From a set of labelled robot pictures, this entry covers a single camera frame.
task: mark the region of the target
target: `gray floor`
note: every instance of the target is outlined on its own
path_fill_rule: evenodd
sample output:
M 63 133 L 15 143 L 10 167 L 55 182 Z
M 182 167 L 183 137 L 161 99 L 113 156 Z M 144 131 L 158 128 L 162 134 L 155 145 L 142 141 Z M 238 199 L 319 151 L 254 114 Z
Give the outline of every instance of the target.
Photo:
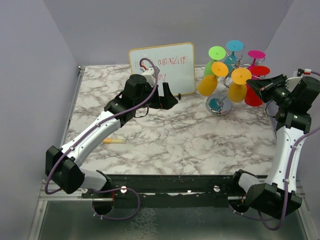
M 130 214 L 114 210 L 113 217 Z M 48 202 L 40 240 L 306 240 L 298 213 L 278 231 L 235 215 L 229 208 L 142 208 L 130 220 L 93 217 L 91 202 Z

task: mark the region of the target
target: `orange disc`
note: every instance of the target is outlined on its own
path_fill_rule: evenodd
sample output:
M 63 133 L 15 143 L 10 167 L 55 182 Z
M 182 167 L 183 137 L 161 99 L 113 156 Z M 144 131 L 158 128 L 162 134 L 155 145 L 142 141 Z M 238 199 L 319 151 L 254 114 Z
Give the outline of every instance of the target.
M 225 77 L 229 72 L 227 65 L 220 61 L 215 61 L 211 65 L 211 70 L 218 77 Z
M 232 72 L 231 78 L 235 84 L 243 85 L 247 83 L 248 79 L 252 78 L 252 74 L 248 69 L 240 67 Z

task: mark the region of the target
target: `pink disc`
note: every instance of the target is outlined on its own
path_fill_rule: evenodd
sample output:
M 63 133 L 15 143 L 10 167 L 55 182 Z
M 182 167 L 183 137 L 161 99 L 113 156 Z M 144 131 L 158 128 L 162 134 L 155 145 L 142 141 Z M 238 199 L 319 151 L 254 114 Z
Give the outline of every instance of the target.
M 248 51 L 248 55 L 253 59 L 263 59 L 264 57 L 266 57 L 266 54 L 263 51 L 259 50 Z

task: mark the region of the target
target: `yellow frame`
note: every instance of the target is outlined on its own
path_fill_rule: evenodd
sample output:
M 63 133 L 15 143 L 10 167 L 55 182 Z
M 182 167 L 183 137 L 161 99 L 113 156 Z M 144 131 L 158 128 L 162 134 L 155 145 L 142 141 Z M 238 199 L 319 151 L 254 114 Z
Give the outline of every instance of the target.
M 181 93 L 181 95 L 189 95 L 189 94 L 194 94 L 196 92 L 196 56 L 195 56 L 195 46 L 192 42 L 183 42 L 183 43 L 175 43 L 175 44 L 168 44 L 168 45 L 160 45 L 160 46 L 148 46 L 148 47 L 141 47 L 141 48 L 134 48 L 131 49 L 128 53 L 129 57 L 129 62 L 130 62 L 130 69 L 131 73 L 133 73 L 132 70 L 132 64 L 131 64 L 131 59 L 130 59 L 130 53 L 135 50 L 143 50 L 143 49 L 155 49 L 155 48 L 161 48 L 161 47 L 169 47 L 169 46 L 178 46 L 178 45 L 185 45 L 185 44 L 191 44 L 192 49 L 193 49 L 193 77 L 194 77 L 194 91 L 193 92 L 188 92 L 188 93 Z

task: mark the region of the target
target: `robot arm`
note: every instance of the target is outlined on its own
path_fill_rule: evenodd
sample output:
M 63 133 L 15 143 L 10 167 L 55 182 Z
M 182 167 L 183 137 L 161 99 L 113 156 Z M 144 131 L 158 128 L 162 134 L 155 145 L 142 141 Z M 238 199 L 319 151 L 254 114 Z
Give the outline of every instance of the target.
M 246 192 L 245 201 L 238 211 L 246 212 L 249 208 L 254 208 L 280 219 L 285 191 L 288 192 L 286 215 L 302 204 L 302 199 L 296 196 L 296 173 L 306 137 L 298 146 L 295 143 L 310 131 L 311 117 L 307 111 L 320 93 L 320 82 L 310 76 L 295 77 L 290 82 L 290 78 L 280 75 L 259 81 L 248 80 L 247 83 L 263 102 L 274 101 L 279 106 L 275 115 L 277 140 L 272 167 L 264 183 L 255 175 L 243 170 L 233 175 L 234 181 Z
M 155 85 L 155 70 L 146 69 L 143 74 L 133 74 L 126 81 L 124 90 L 111 100 L 104 111 L 75 139 L 59 149 L 51 146 L 45 155 L 45 174 L 67 194 L 79 188 L 101 190 L 108 179 L 100 171 L 81 169 L 88 155 L 110 134 L 117 131 L 135 117 L 136 110 L 130 110 L 141 104 L 152 93 Z M 164 96 L 159 96 L 158 86 L 149 100 L 141 107 L 153 109 L 171 109 L 178 103 L 172 95 L 167 82 L 162 83 Z M 60 163 L 53 170 L 57 161 Z

